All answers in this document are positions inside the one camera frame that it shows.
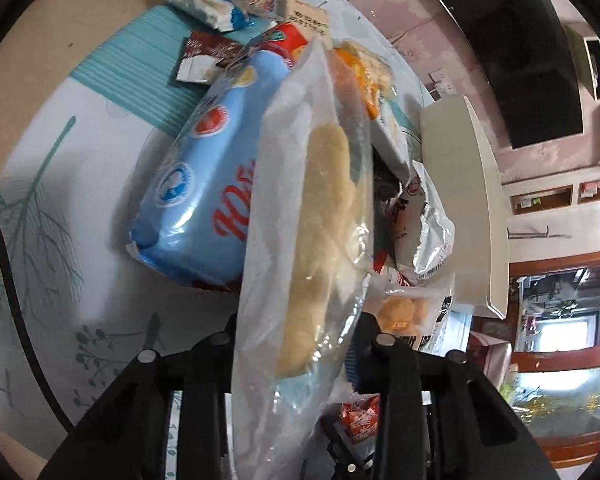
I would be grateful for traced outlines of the orange cracker packet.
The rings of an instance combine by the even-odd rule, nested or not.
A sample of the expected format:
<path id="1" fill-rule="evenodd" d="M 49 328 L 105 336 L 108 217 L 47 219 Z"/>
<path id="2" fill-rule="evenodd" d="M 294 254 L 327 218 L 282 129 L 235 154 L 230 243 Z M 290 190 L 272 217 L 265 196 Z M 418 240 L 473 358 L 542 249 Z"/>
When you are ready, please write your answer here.
<path id="1" fill-rule="evenodd" d="M 383 278 L 373 314 L 383 333 L 401 339 L 413 350 L 429 351 L 448 316 L 453 292 L 453 281 L 411 286 Z"/>

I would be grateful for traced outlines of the blue biscuit package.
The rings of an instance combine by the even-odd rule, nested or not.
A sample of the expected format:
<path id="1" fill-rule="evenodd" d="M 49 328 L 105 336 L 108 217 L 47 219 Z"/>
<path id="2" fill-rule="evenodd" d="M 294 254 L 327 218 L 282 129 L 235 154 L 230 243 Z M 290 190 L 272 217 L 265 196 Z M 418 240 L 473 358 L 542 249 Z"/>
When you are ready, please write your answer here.
<path id="1" fill-rule="evenodd" d="M 242 277 L 262 116 L 308 43 L 279 24 L 215 78 L 146 190 L 126 249 L 178 284 L 231 290 Z"/>

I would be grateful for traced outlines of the clear bag of yellow biscuits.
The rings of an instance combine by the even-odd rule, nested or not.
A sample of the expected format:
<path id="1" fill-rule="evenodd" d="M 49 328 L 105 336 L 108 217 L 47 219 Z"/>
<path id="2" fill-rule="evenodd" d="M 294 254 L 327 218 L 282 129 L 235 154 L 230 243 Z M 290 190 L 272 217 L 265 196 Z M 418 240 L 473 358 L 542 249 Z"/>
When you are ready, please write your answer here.
<path id="1" fill-rule="evenodd" d="M 370 120 L 319 41 L 263 114 L 232 375 L 242 479 L 299 477 L 365 300 L 374 244 Z"/>

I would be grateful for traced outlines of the brown white snack packet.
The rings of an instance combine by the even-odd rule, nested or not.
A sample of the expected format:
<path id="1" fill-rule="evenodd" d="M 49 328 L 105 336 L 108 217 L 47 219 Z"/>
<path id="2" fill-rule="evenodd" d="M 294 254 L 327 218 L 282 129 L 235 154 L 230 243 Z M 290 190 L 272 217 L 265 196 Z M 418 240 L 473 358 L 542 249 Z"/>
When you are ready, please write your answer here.
<path id="1" fill-rule="evenodd" d="M 230 38 L 193 30 L 185 41 L 175 80 L 182 84 L 210 86 L 243 48 Z"/>

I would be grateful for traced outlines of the orange snack packet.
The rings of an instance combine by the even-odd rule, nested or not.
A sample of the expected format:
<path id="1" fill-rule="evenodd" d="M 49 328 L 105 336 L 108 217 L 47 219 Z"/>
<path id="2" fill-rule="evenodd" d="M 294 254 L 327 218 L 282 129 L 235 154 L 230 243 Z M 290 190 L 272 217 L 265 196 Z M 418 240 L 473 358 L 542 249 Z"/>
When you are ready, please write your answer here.
<path id="1" fill-rule="evenodd" d="M 381 56 L 352 39 L 338 42 L 334 50 L 355 74 L 370 120 L 377 119 L 382 102 L 393 99 L 392 69 Z"/>

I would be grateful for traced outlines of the beige paper snack box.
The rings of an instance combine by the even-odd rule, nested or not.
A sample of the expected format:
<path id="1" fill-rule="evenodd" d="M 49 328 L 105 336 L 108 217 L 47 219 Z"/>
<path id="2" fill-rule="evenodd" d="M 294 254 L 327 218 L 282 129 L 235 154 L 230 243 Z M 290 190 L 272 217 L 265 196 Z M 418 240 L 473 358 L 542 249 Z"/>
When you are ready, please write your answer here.
<path id="1" fill-rule="evenodd" d="M 279 12 L 284 22 L 294 24 L 306 40 L 320 38 L 326 48 L 332 47 L 328 13 L 302 0 L 279 0 Z"/>

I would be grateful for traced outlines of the black wall television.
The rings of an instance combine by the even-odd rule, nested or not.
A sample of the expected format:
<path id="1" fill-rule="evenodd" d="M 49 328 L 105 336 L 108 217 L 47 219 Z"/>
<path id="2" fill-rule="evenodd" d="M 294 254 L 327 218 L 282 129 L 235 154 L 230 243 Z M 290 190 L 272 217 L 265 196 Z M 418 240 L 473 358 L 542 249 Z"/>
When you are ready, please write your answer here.
<path id="1" fill-rule="evenodd" d="M 550 0 L 439 0 L 474 50 L 513 148 L 583 131 L 566 33 Z"/>

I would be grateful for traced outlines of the silver foil snack bag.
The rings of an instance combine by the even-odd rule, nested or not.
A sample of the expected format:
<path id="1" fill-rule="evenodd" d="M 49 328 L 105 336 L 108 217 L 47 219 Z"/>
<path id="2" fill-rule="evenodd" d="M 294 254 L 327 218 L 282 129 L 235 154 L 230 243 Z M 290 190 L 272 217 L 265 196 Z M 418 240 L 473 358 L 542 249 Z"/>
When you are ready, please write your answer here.
<path id="1" fill-rule="evenodd" d="M 389 257 L 410 285 L 428 281 L 452 254 L 455 226 L 421 162 L 412 162 L 411 180 L 388 210 Z"/>

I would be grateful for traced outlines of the small blue white snack packet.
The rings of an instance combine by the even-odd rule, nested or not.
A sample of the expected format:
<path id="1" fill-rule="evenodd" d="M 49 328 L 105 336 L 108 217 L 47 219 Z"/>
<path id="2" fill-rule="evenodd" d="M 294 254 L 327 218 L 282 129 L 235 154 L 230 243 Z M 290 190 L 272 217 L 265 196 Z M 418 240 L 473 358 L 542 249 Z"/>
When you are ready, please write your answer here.
<path id="1" fill-rule="evenodd" d="M 252 24 L 249 15 L 230 0 L 166 0 L 217 32 L 234 32 Z"/>

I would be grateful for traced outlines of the white plastic bin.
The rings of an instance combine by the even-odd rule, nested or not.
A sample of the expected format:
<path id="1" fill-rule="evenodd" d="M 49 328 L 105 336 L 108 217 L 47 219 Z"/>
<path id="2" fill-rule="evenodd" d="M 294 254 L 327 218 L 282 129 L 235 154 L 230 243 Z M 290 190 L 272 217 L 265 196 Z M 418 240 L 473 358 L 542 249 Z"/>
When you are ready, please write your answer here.
<path id="1" fill-rule="evenodd" d="M 454 245 L 432 279 L 454 282 L 456 304 L 475 315 L 507 315 L 509 254 L 500 170 L 467 96 L 447 96 L 420 113 L 422 161 L 455 226 Z"/>

